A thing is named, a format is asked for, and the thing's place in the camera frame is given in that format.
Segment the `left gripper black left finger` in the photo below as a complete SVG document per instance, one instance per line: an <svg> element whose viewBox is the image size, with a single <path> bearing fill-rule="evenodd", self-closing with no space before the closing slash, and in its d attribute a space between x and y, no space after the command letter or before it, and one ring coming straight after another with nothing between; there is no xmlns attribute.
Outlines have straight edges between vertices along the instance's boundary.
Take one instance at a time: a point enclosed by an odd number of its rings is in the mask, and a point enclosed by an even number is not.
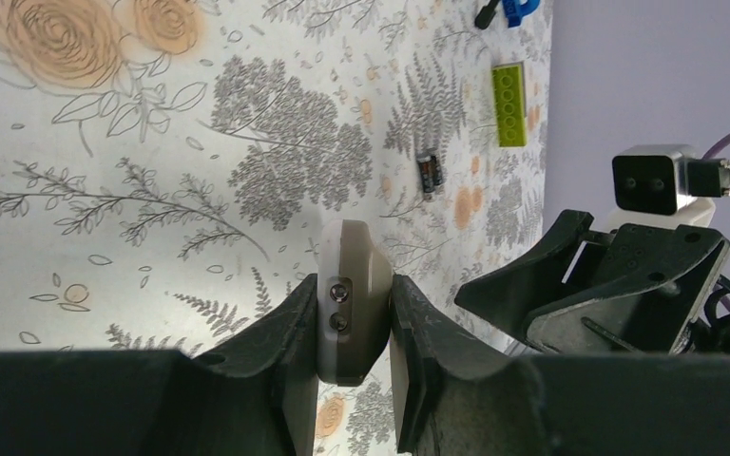
<svg viewBox="0 0 730 456"><path fill-rule="evenodd" d="M309 455L317 278L190 358L181 351L0 352L0 455Z"/></svg>

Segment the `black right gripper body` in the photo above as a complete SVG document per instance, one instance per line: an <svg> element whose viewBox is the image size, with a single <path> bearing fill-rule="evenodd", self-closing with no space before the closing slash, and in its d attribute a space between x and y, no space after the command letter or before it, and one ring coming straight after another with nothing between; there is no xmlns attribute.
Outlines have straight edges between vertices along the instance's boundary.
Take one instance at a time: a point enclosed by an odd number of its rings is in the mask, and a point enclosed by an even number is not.
<svg viewBox="0 0 730 456"><path fill-rule="evenodd" d="M679 352L729 254L714 229L625 224L583 243L564 294L526 317L525 340L563 354Z"/></svg>

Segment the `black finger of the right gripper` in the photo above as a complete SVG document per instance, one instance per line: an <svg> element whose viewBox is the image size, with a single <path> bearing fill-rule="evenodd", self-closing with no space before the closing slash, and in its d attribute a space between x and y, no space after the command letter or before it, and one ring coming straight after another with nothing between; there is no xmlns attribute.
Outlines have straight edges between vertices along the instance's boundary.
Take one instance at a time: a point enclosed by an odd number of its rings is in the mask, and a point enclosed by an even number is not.
<svg viewBox="0 0 730 456"><path fill-rule="evenodd" d="M523 255L463 284L455 305L524 340L528 315L563 296L562 279L593 221L588 212L562 211Z"/></svg>

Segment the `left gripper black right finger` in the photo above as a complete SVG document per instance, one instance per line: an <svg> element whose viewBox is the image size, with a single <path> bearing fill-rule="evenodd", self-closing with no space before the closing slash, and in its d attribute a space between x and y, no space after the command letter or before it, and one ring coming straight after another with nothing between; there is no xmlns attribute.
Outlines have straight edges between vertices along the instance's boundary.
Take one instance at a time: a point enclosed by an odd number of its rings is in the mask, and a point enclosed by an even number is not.
<svg viewBox="0 0 730 456"><path fill-rule="evenodd" d="M399 452L730 455L730 355L508 356L393 279Z"/></svg>

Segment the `white remote control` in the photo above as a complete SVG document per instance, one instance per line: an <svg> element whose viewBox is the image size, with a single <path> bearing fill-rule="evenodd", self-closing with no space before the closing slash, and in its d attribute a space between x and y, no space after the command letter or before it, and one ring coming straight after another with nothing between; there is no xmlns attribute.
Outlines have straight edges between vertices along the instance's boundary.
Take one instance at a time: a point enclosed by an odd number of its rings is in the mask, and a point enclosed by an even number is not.
<svg viewBox="0 0 730 456"><path fill-rule="evenodd" d="M321 233L317 272L317 375L361 385L390 334L394 269L366 222L330 221Z"/></svg>

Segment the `black AA battery pair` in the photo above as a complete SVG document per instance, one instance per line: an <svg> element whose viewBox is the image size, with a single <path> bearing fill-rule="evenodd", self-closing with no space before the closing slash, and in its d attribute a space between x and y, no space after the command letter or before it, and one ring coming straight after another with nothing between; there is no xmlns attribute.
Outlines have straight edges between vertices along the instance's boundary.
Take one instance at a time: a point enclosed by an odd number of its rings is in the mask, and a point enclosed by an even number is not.
<svg viewBox="0 0 730 456"><path fill-rule="evenodd" d="M422 198L424 201L433 200L434 196L443 190L444 177L436 148L428 148L415 157L418 168Z"/></svg>

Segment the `floral patterned table mat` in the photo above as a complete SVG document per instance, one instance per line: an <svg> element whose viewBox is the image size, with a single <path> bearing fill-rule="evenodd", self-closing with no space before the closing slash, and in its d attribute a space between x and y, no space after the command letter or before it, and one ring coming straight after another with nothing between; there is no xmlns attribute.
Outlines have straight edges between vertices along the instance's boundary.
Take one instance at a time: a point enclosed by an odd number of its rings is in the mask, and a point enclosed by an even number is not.
<svg viewBox="0 0 730 456"><path fill-rule="evenodd" d="M453 299L541 233L553 5L485 30L481 7L0 1L0 352L199 356L317 269L334 219L504 349ZM491 70L518 62L528 142L501 147Z"/></svg>

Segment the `black microphone tripod stand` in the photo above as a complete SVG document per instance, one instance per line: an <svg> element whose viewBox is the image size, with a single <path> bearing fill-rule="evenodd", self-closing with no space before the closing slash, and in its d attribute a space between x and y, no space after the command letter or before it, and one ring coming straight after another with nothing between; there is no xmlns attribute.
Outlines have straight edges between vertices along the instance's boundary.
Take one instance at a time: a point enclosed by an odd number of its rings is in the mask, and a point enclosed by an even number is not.
<svg viewBox="0 0 730 456"><path fill-rule="evenodd" d="M488 3L478 11L474 19L474 25L478 29L487 29L494 19L497 9L501 3L501 0L489 0Z"/></svg>

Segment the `blue plastic cap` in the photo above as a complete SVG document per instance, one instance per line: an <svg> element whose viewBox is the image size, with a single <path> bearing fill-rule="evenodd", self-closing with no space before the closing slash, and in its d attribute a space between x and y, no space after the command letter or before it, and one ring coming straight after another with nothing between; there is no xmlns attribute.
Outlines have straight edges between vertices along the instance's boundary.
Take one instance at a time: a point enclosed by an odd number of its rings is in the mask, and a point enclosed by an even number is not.
<svg viewBox="0 0 730 456"><path fill-rule="evenodd" d="M525 17L534 13L540 0L502 0L502 11L506 17L508 27L518 28Z"/></svg>

